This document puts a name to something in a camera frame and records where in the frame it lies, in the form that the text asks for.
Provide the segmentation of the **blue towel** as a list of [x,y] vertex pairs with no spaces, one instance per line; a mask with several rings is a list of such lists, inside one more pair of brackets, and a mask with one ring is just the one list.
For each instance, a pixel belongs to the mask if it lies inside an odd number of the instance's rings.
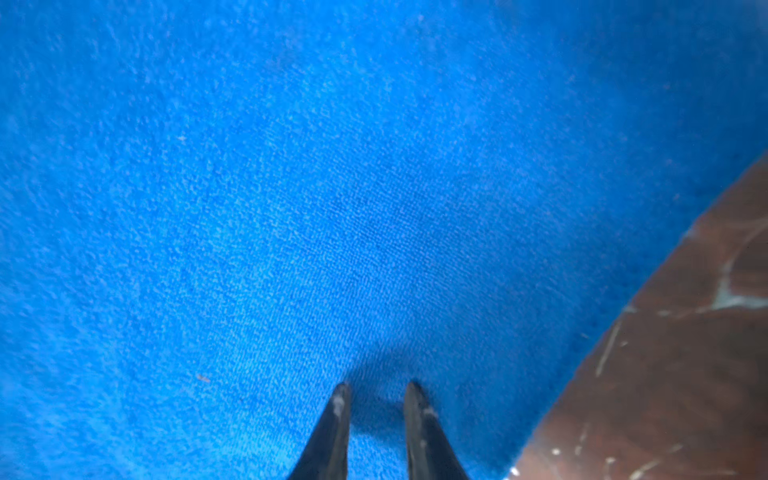
[[5,1],[1,475],[500,479],[767,143],[763,1]]

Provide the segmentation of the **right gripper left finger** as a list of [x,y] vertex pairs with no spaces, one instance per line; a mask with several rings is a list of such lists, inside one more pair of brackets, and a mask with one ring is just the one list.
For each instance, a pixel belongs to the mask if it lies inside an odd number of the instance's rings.
[[346,480],[351,388],[343,382],[331,394],[288,480]]

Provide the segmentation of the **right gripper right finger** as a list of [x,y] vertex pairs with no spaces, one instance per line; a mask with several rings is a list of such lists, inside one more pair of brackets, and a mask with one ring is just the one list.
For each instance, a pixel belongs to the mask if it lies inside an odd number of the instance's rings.
[[468,480],[421,385],[408,383],[404,396],[405,439],[410,480]]

